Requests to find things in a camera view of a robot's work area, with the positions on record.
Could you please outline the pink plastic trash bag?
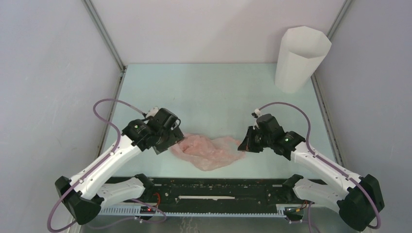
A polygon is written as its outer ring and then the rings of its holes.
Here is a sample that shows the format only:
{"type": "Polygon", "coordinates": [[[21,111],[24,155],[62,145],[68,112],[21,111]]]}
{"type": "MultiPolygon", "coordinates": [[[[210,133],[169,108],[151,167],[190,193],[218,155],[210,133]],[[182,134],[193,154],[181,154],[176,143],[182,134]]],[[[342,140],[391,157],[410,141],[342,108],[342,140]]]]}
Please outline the pink plastic trash bag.
{"type": "Polygon", "coordinates": [[[201,171],[216,170],[246,157],[245,152],[238,151],[240,141],[230,136],[211,139],[202,134],[185,133],[184,137],[169,151],[201,171]]]}

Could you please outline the white paper trash bin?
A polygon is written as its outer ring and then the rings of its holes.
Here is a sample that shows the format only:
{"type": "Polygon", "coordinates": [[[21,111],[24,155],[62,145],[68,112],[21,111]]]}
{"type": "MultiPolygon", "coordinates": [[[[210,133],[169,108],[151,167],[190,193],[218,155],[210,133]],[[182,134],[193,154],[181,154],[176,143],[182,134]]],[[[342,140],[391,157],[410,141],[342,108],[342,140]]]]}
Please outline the white paper trash bin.
{"type": "Polygon", "coordinates": [[[309,80],[331,48],[331,41],[319,30],[307,26],[287,29],[281,39],[275,85],[295,93],[309,80]]]}

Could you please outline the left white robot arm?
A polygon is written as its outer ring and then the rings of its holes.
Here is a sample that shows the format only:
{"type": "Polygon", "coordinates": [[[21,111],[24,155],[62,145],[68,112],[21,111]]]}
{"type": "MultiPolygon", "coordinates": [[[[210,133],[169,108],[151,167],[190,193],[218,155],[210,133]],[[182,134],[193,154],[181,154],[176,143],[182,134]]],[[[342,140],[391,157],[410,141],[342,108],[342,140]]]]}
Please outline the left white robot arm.
{"type": "Polygon", "coordinates": [[[71,178],[60,177],[55,187],[62,203],[76,223],[85,225],[103,208],[125,200],[148,202],[154,195],[154,184],[144,174],[123,182],[107,181],[127,162],[140,153],[153,149],[156,154],[167,151],[182,141],[180,119],[166,108],[155,107],[144,119],[130,121],[119,132],[109,149],[84,170],[71,178]]]}

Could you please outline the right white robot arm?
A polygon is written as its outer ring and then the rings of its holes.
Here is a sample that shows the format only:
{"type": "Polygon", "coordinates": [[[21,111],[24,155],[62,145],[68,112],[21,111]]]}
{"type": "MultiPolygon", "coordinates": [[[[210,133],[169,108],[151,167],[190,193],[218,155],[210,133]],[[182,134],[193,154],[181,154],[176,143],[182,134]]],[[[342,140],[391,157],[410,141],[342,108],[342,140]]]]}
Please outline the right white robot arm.
{"type": "Polygon", "coordinates": [[[321,177],[316,184],[300,175],[290,177],[282,190],[285,201],[312,201],[338,213],[352,229],[372,228],[372,221],[384,208],[378,180],[364,177],[333,162],[311,148],[307,139],[294,131],[285,132],[271,114],[252,113],[256,119],[247,129],[239,151],[260,153],[270,148],[275,154],[299,164],[321,177]]]}

